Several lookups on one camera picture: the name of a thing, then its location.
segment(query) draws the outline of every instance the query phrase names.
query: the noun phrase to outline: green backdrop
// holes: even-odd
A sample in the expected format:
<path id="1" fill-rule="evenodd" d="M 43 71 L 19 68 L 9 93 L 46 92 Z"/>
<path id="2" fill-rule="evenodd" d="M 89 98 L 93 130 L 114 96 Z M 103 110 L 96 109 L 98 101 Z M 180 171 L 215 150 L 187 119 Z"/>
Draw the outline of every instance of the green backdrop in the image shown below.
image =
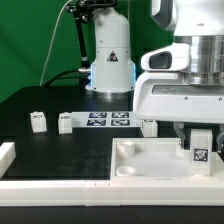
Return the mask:
<path id="1" fill-rule="evenodd" d="M 1 0 L 0 3 L 0 102 L 25 86 L 38 86 L 57 16 L 67 0 Z M 116 10 L 127 17 L 127 0 L 118 0 Z M 172 34 L 161 30 L 150 18 L 150 0 L 130 1 L 132 60 L 172 42 Z M 83 26 L 87 52 L 95 57 L 94 24 Z M 45 81 L 80 65 L 80 54 L 72 15 L 63 13 Z M 68 84 L 68 81 L 56 85 Z M 70 80 L 70 85 L 77 81 Z"/>

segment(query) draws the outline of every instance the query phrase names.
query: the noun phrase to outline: small white cube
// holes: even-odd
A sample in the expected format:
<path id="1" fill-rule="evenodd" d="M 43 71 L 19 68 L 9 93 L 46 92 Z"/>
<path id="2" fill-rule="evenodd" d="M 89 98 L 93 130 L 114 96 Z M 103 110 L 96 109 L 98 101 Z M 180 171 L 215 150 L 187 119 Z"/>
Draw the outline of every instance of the small white cube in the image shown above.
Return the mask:
<path id="1" fill-rule="evenodd" d="M 141 130 L 144 138 L 156 138 L 158 136 L 158 124 L 154 120 L 143 120 Z"/>
<path id="2" fill-rule="evenodd" d="M 31 125 L 34 133 L 46 132 L 47 123 L 43 112 L 33 112 L 30 114 Z"/>
<path id="3" fill-rule="evenodd" d="M 61 113 L 58 119 L 59 134 L 72 133 L 72 113 Z"/>
<path id="4" fill-rule="evenodd" d="M 196 175 L 211 175 L 212 131 L 191 130 L 191 167 L 190 173 Z"/>

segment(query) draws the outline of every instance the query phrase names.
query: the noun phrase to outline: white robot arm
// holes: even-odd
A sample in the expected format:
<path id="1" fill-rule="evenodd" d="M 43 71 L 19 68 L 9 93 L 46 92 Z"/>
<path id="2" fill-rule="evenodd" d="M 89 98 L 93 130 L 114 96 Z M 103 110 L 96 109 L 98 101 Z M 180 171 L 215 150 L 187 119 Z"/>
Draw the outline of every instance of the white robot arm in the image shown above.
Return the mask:
<path id="1" fill-rule="evenodd" d="M 136 83 L 135 114 L 223 126 L 224 0 L 152 0 L 151 14 L 163 29 L 175 28 L 174 42 L 142 57 L 145 72 Z"/>

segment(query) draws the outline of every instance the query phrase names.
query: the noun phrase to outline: warning label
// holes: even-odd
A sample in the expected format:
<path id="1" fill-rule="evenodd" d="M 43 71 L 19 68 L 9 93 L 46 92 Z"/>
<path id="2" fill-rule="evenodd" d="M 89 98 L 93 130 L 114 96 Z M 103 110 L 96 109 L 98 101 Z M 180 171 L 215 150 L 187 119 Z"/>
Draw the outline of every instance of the warning label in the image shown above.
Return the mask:
<path id="1" fill-rule="evenodd" d="M 112 61 L 112 62 L 116 62 L 118 61 L 116 54 L 114 53 L 114 51 L 111 52 L 109 58 L 107 59 L 107 61 Z"/>

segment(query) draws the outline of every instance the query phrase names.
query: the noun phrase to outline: black table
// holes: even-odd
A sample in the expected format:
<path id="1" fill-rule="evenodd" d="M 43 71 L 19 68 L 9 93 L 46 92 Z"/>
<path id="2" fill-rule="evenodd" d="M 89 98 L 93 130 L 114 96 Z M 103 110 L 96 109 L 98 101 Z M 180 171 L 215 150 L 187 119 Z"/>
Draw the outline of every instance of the black table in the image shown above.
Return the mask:
<path id="1" fill-rule="evenodd" d="M 102 100 L 78 87 L 27 87 L 0 104 L 0 141 L 16 143 L 16 160 L 2 180 L 109 179 L 112 138 L 142 137 L 139 128 L 76 128 L 58 135 L 59 113 L 131 111 L 132 99 Z M 43 111 L 47 134 L 33 134 L 30 113 Z M 175 136 L 162 123 L 161 136 Z M 9 207 L 0 223 L 223 223 L 223 207 Z"/>

